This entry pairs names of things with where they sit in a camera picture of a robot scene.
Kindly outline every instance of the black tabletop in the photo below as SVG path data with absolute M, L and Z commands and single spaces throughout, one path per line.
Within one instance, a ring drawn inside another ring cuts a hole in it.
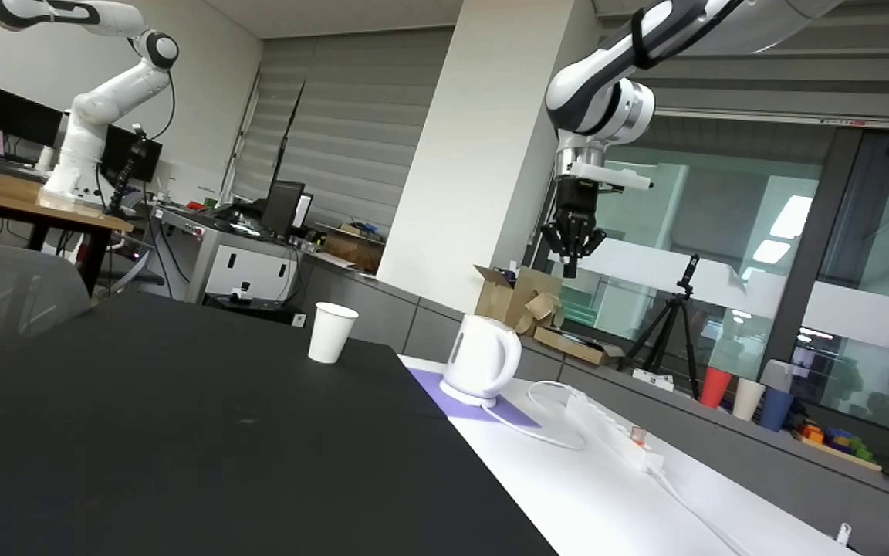
M 552 553 L 392 350 L 151 295 L 0 355 L 0 556 Z

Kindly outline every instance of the white mug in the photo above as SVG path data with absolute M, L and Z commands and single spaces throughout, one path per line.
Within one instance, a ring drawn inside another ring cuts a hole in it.
M 465 314 L 455 337 L 441 389 L 464 404 L 497 404 L 497 392 L 515 375 L 520 344 L 499 320 Z

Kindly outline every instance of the camera on tripod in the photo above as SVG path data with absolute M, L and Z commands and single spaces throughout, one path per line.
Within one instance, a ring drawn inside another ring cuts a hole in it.
M 674 295 L 667 299 L 667 306 L 651 319 L 651 324 L 649 324 L 641 334 L 636 334 L 629 352 L 620 359 L 620 370 L 632 370 L 632 367 L 636 367 L 632 361 L 638 359 L 638 352 L 646 350 L 646 344 L 656 334 L 653 344 L 651 344 L 651 350 L 649 350 L 649 355 L 646 355 L 641 363 L 638 363 L 641 370 L 656 373 L 656 370 L 659 370 L 659 361 L 664 361 L 664 352 L 667 352 L 667 340 L 669 340 L 669 334 L 674 334 L 674 320 L 683 319 L 683 327 L 684 327 L 684 359 L 687 359 L 687 383 L 691 383 L 691 395 L 694 395 L 694 398 L 697 398 L 697 367 L 694 367 L 694 344 L 691 344 L 691 324 L 687 324 L 687 299 L 691 299 L 691 292 L 694 292 L 691 278 L 694 278 L 697 260 L 699 260 L 699 256 L 691 254 L 683 278 L 675 282 L 675 284 L 683 286 L 683 292 L 674 292 Z

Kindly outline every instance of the robotic arm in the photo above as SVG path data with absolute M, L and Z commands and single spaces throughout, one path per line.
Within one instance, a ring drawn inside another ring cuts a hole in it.
M 636 11 L 620 39 L 562 69 L 547 90 L 550 119 L 557 125 L 555 218 L 547 244 L 562 254 L 566 278 L 589 256 L 605 232 L 596 227 L 602 188 L 651 188 L 632 168 L 605 167 L 610 144 L 636 141 L 653 113 L 653 92 L 626 79 L 679 53 L 757 53 L 826 14 L 844 0 L 659 0 Z
M 148 29 L 142 11 L 113 0 L 0 0 L 0 28 L 25 29 L 39 22 L 83 24 L 96 34 L 128 37 L 142 61 L 71 104 L 66 144 L 39 195 L 102 202 L 96 167 L 107 122 L 148 103 L 169 84 L 178 47 L 169 34 Z

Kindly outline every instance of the paper cup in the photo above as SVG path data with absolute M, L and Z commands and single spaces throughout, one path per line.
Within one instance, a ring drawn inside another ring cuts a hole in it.
M 752 421 L 757 407 L 760 407 L 760 398 L 762 398 L 762 383 L 752 383 L 752 380 L 739 380 L 733 387 L 733 401 L 732 401 L 732 414 L 739 421 Z
M 359 320 L 356 309 L 337 302 L 319 302 L 308 359 L 319 363 L 339 361 L 356 320 Z

